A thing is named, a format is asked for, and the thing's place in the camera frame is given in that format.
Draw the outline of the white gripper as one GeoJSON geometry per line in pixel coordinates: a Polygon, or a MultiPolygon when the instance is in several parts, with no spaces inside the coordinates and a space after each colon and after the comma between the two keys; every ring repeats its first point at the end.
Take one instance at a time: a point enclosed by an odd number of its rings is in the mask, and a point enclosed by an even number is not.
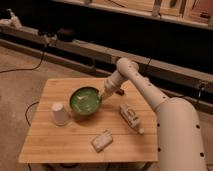
{"type": "Polygon", "coordinates": [[[121,85],[127,80],[118,70],[114,71],[109,77],[104,81],[104,91],[100,94],[100,99],[102,101],[107,100],[112,96],[112,93],[116,92],[121,85]]]}

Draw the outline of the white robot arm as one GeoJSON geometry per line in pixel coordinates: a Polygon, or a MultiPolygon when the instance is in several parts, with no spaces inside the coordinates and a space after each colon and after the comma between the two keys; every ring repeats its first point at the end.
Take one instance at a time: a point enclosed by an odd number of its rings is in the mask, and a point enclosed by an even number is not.
{"type": "Polygon", "coordinates": [[[159,171],[207,171],[199,117],[195,107],[180,97],[168,97],[139,73],[139,66],[120,58],[104,81],[102,99],[129,80],[157,114],[159,171]]]}

